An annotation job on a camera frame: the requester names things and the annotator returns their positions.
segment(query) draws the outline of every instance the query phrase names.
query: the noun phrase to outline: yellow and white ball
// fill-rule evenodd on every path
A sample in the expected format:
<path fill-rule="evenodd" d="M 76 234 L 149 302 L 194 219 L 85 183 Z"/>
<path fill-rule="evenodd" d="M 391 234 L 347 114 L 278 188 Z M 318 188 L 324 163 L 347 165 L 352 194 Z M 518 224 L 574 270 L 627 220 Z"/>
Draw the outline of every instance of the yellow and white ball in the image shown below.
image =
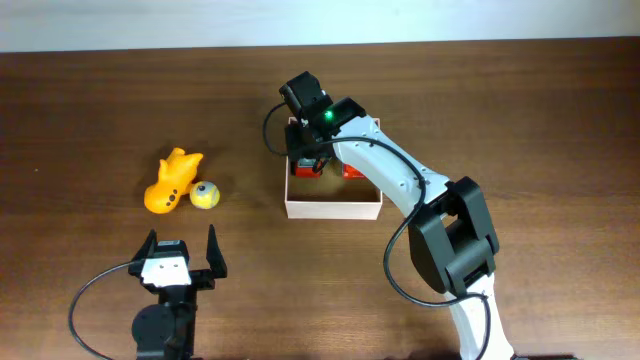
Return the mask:
<path fill-rule="evenodd" d="M 211 209 L 220 201 L 220 191 L 213 183 L 200 181 L 193 185 L 189 198 L 193 206 L 199 209 Z"/>

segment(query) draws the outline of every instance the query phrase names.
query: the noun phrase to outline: cable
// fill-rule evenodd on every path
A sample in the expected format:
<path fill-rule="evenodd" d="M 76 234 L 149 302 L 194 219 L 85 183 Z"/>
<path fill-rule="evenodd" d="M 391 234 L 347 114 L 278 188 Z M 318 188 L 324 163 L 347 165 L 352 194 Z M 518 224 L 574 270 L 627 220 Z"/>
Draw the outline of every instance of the cable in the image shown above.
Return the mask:
<path fill-rule="evenodd" d="M 407 157 L 404 156 L 404 154 L 402 154 L 400 151 L 398 151 L 394 147 L 392 147 L 392 146 L 390 146 L 390 145 L 388 145 L 386 143 L 383 143 L 383 142 L 381 142 L 379 140 L 370 139 L 370 138 L 366 138 L 366 137 L 360 137 L 360 136 L 350 136 L 350 137 L 344 137 L 344 138 L 338 138 L 338 139 L 331 139 L 331 140 L 323 141 L 323 142 L 320 142 L 320 143 L 317 143 L 317 144 L 304 146 L 304 147 L 302 147 L 300 149 L 296 149 L 296 152 L 305 152 L 307 150 L 312 150 L 312 149 L 314 149 L 316 147 L 322 147 L 322 146 L 325 146 L 325 145 L 331 145 L 331 144 L 336 144 L 336 143 L 341 143 L 341 142 L 351 142 L 351 141 L 355 141 L 355 142 L 362 141 L 362 142 L 367 142 L 369 144 L 372 144 L 371 146 L 378 145 L 378 146 L 383 147 L 384 149 L 388 150 L 389 152 L 391 152 L 392 154 L 397 156 L 402 162 L 404 162 L 409 167 L 409 169 L 411 169 L 411 171 L 418 178 L 418 186 L 420 187 L 420 198 L 418 199 L 418 202 L 416 202 L 416 205 L 414 206 L 414 208 L 411 211 L 411 213 L 409 213 L 409 216 L 407 216 L 407 218 L 404 219 L 404 221 L 400 224 L 398 229 L 393 233 L 393 235 L 391 236 L 391 239 L 389 240 L 389 243 L 387 244 L 387 247 L 386 247 L 386 249 L 384 251 L 384 257 L 383 257 L 382 265 L 384 267 L 384 274 L 387 277 L 387 280 L 389 281 L 389 283 L 391 284 L 393 289 L 398 294 L 400 294 L 403 298 L 411 301 L 412 303 L 414 303 L 416 305 L 420 305 L 420 306 L 423 306 L 423 307 L 442 308 L 442 307 L 449 307 L 449 306 L 452 306 L 452 305 L 456 305 L 458 303 L 461 303 L 461 302 L 469 300 L 469 299 L 474 299 L 474 298 L 480 299 L 482 301 L 482 304 L 484 305 L 485 333 L 484 333 L 484 338 L 482 340 L 482 347 L 480 348 L 480 353 L 478 354 L 478 357 L 476 358 L 476 360 L 482 359 L 482 357 L 484 356 L 484 353 L 487 351 L 487 347 L 489 346 L 489 337 L 491 335 L 491 309 L 489 307 L 488 297 L 486 295 L 480 294 L 480 293 L 467 293 L 464 296 L 458 297 L 458 298 L 453 299 L 453 300 L 444 301 L 444 302 L 424 301 L 424 300 L 420 300 L 420 299 L 418 299 L 418 298 L 416 298 L 414 296 L 409 295 L 406 291 L 404 291 L 400 287 L 400 285 L 398 285 L 398 283 L 395 281 L 395 279 L 391 275 L 391 269 L 389 268 L 389 259 L 391 258 L 391 252 L 393 251 L 393 247 L 395 246 L 396 242 L 398 241 L 398 238 L 400 238 L 400 235 L 404 232 L 404 230 L 407 228 L 409 223 L 411 223 L 413 218 L 420 211 L 420 208 L 422 207 L 422 204 L 424 203 L 424 199 L 426 198 L 426 195 L 427 195 L 427 182 L 424 179 L 424 177 L 422 176 L 422 173 L 415 167 L 415 165 L 413 165 L 413 163 L 411 161 L 409 161 L 409 159 L 407 159 Z"/>
<path fill-rule="evenodd" d="M 84 284 L 83 287 L 80 288 L 80 290 L 78 290 L 78 292 L 76 293 L 76 295 L 73 297 L 73 300 L 71 301 L 71 306 L 69 306 L 69 317 L 68 317 L 68 324 L 69 324 L 69 331 L 71 331 L 71 336 L 73 336 L 73 338 L 78 342 L 78 344 L 80 344 L 80 346 L 82 346 L 83 349 L 87 350 L 89 353 L 91 353 L 92 355 L 94 355 L 95 357 L 99 358 L 99 359 L 103 359 L 103 360 L 113 360 L 110 357 L 103 355 L 99 352 L 97 352 L 96 350 L 94 350 L 93 348 L 91 348 L 89 345 L 87 345 L 87 343 L 85 343 L 81 338 L 80 335 L 78 335 L 78 333 L 76 332 L 76 328 L 73 325 L 73 311 L 76 308 L 76 304 L 78 303 L 78 299 L 80 299 L 80 296 L 91 286 L 93 285 L 96 281 L 100 280 L 102 277 L 111 274 L 112 272 L 122 269 L 124 267 L 127 267 L 129 265 L 133 265 L 133 264 L 137 264 L 139 261 L 130 261 L 124 264 L 120 264 L 117 266 L 112 267 L 111 269 L 105 270 L 102 273 L 98 274 L 96 277 L 94 277 L 93 279 L 89 280 L 88 283 Z"/>
<path fill-rule="evenodd" d="M 264 118 L 264 122 L 262 123 L 262 138 L 264 139 L 264 144 L 267 145 L 267 149 L 269 149 L 269 151 L 271 151 L 271 153 L 278 155 L 278 156 L 287 156 L 287 153 L 283 153 L 280 152 L 278 150 L 275 150 L 272 146 L 271 143 L 269 142 L 269 138 L 267 137 L 267 125 L 269 124 L 269 118 L 271 117 L 271 114 L 274 113 L 274 111 L 278 110 L 279 108 L 283 107 L 285 105 L 285 103 L 280 103 L 276 106 L 273 107 L 273 109 L 271 109 L 269 111 L 269 113 L 267 113 L 267 116 Z"/>

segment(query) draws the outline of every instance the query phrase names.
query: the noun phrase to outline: orange stuffed animal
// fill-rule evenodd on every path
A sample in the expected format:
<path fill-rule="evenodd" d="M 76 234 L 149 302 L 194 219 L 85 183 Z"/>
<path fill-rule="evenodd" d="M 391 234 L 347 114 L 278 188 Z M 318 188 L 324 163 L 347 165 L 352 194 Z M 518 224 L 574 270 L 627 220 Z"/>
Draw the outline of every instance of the orange stuffed animal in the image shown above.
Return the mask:
<path fill-rule="evenodd" d="M 196 177 L 202 154 L 185 155 L 184 150 L 174 148 L 167 160 L 160 160 L 158 182 L 144 192 L 144 206 L 156 214 L 173 210 L 180 196 L 189 194 Z"/>

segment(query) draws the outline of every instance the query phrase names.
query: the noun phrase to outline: tennis ball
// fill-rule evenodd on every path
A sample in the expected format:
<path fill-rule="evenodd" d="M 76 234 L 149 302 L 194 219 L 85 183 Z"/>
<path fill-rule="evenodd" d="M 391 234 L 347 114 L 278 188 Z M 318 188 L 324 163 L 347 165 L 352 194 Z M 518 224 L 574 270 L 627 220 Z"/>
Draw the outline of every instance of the tennis ball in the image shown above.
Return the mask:
<path fill-rule="evenodd" d="M 213 183 L 200 181 L 193 185 L 189 198 L 193 206 L 198 209 L 211 209 L 220 201 L 220 191 Z"/>

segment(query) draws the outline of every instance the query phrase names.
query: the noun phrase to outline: wooden table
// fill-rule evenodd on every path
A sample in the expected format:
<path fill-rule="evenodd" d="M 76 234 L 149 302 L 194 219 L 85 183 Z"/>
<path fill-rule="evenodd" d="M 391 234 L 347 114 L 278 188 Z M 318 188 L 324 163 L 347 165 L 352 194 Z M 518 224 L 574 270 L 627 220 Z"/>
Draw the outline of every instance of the wooden table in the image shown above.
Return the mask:
<path fill-rule="evenodd" d="M 75 291 L 155 228 L 204 267 L 215 224 L 229 278 L 201 293 L 205 359 L 434 359 L 457 351 L 446 310 L 382 272 L 402 220 L 287 220 L 283 161 L 261 138 L 304 70 L 351 96 L 424 164 L 484 189 L 501 243 L 497 301 L 520 353 L 640 353 L 640 39 L 452 42 L 0 55 L 3 358 L 88 359 L 66 327 Z M 282 111 L 274 122 L 284 122 Z M 270 131 L 282 144 L 279 125 Z M 203 152 L 219 207 L 143 207 L 158 159 Z M 432 300 L 399 242 L 392 269 Z M 133 358 L 155 297 L 124 272 L 80 301 L 78 331 Z"/>

